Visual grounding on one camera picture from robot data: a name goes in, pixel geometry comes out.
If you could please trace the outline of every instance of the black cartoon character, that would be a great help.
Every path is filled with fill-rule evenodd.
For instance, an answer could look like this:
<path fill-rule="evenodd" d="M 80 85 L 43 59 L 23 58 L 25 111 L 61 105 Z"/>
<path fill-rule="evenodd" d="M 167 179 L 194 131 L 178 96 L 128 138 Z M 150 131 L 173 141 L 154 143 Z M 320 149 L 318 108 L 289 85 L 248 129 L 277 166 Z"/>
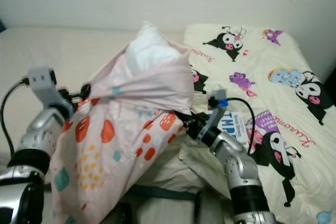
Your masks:
<path fill-rule="evenodd" d="M 324 89 L 323 84 L 319 81 L 314 81 L 314 78 L 306 78 L 295 88 L 295 93 L 308 105 L 308 110 L 323 125 L 322 120 L 325 116 L 325 109 L 333 105 L 333 101 Z"/>
<path fill-rule="evenodd" d="M 193 76 L 193 81 L 194 81 L 194 90 L 200 91 L 203 94 L 206 94 L 206 91 L 204 90 L 204 86 L 205 86 L 204 82 L 208 79 L 208 76 L 204 76 L 200 74 L 195 69 L 191 70 L 191 74 Z"/>
<path fill-rule="evenodd" d="M 271 166 L 284 177 L 282 185 L 287 199 L 284 206 L 290 207 L 290 203 L 295 197 L 295 190 L 290 180 L 295 177 L 295 173 L 293 164 L 288 156 L 301 157 L 301 155 L 293 147 L 285 148 L 286 142 L 282 139 L 279 132 L 268 132 L 262 139 L 261 144 L 256 144 L 256 150 L 251 154 L 251 157 L 258 165 L 268 166 L 271 164 Z M 290 148 L 295 150 L 294 154 L 288 152 Z"/>
<path fill-rule="evenodd" d="M 222 27 L 222 29 L 224 30 L 223 33 L 219 34 L 216 39 L 203 44 L 208 44 L 225 50 L 232 61 L 235 61 L 239 54 L 239 50 L 243 47 L 242 38 L 246 33 L 246 30 L 241 27 L 234 29 L 229 26 Z"/>

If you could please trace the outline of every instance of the bed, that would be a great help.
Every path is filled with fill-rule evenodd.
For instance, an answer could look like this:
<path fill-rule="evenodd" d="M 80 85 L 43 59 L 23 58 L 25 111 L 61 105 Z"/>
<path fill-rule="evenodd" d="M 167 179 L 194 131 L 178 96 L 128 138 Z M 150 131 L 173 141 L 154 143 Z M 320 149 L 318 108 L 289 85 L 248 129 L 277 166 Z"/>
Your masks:
<path fill-rule="evenodd" d="M 182 33 L 165 35 L 175 42 L 183 38 Z M 76 92 L 96 69 L 134 37 L 135 32 L 123 31 L 9 29 L 0 34 L 1 95 L 29 68 L 37 65 L 53 67 L 58 86 Z M 296 42 L 275 29 L 223 24 L 188 26 L 183 40 L 191 48 L 192 75 L 198 76 L 194 83 L 195 112 L 207 112 L 207 93 L 225 88 L 228 97 L 247 100 L 261 122 L 275 121 L 272 125 L 281 133 L 286 162 L 293 167 L 288 172 L 291 175 L 282 176 L 281 168 L 274 168 L 276 165 L 273 166 L 270 160 L 261 161 L 260 158 L 258 162 L 270 209 L 277 220 L 283 223 L 328 223 L 322 220 L 332 218 L 335 221 L 336 168 L 332 164 L 335 162 L 333 150 L 336 150 L 333 129 L 336 108 L 328 105 L 317 110 L 309 107 L 307 99 L 303 100 L 304 95 L 299 96 L 299 88 L 305 80 L 310 83 L 319 81 Z M 13 62 L 16 67 L 8 68 Z M 320 99 L 320 103 L 328 101 L 328 97 L 313 96 Z M 11 96 L 5 120 L 14 146 L 40 109 L 41 105 L 27 88 L 21 88 Z M 249 129 L 250 115 L 244 105 L 230 103 L 228 109 L 240 111 Z M 262 128 L 260 124 L 257 136 L 261 139 L 254 144 L 254 153 L 263 153 L 261 143 L 265 133 Z M 278 163 L 284 163 L 280 154 L 283 153 L 272 155 L 280 160 Z M 8 146 L 1 133 L 0 164 L 4 165 L 8 160 Z M 207 148 L 191 142 L 185 135 L 165 150 L 138 184 L 191 193 L 211 185 L 229 198 L 221 165 Z"/>

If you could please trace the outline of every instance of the mattress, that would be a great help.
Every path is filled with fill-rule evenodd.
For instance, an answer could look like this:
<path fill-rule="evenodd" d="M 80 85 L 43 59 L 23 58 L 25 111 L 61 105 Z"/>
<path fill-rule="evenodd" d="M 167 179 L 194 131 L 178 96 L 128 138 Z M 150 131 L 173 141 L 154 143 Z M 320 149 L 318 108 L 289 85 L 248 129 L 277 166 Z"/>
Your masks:
<path fill-rule="evenodd" d="M 0 34 L 0 96 L 3 97 L 11 85 L 26 75 L 29 68 L 38 66 L 52 67 L 57 87 L 66 87 L 77 93 L 94 72 L 135 36 L 136 32 L 130 31 L 8 29 Z M 167 33 L 165 36 L 179 42 L 183 33 Z M 19 88 L 10 96 L 4 118 L 15 148 L 41 109 L 40 102 L 29 88 Z M 182 138 L 177 138 L 169 146 L 138 184 L 192 193 L 203 187 L 199 177 L 178 159 Z M 9 148 L 0 131 L 2 168 L 8 161 Z"/>
<path fill-rule="evenodd" d="M 251 155 L 277 220 L 336 222 L 336 107 L 295 40 L 267 27 L 197 24 L 187 27 L 184 42 L 192 49 L 196 112 L 208 112 L 204 96 L 216 89 L 251 105 Z M 228 110 L 243 114 L 250 134 L 245 105 L 232 101 Z M 222 167 L 206 148 L 186 142 L 180 157 L 229 197 Z"/>

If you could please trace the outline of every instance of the white wall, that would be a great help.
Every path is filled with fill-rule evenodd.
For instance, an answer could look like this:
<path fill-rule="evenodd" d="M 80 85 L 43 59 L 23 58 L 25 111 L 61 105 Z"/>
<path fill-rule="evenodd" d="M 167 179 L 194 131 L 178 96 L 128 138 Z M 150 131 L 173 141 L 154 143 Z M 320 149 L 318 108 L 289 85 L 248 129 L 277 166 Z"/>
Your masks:
<path fill-rule="evenodd" d="M 0 0 L 8 27 L 137 29 L 144 19 L 165 30 L 190 23 L 283 29 L 324 80 L 336 66 L 336 0 Z"/>

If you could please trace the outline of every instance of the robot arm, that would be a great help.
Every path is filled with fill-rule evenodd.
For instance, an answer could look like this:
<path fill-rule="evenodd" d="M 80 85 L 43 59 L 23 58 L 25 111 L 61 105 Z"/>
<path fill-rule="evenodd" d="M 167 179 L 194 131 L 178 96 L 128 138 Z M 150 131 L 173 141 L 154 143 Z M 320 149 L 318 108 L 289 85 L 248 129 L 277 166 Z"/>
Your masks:
<path fill-rule="evenodd" d="M 206 123 L 200 115 L 175 113 L 184 122 L 187 134 L 206 144 L 223 166 L 235 214 L 234 223 L 276 224 L 274 214 L 269 211 L 256 162 L 247 155 L 241 143 L 217 128 L 227 106 L 225 103 L 225 91 L 212 94 L 209 107 L 213 113 Z"/>
<path fill-rule="evenodd" d="M 31 70 L 28 77 L 44 109 L 28 127 L 7 169 L 0 173 L 0 223 L 3 224 L 41 223 L 45 175 L 63 124 L 76 108 L 70 96 L 56 90 L 51 69 Z"/>

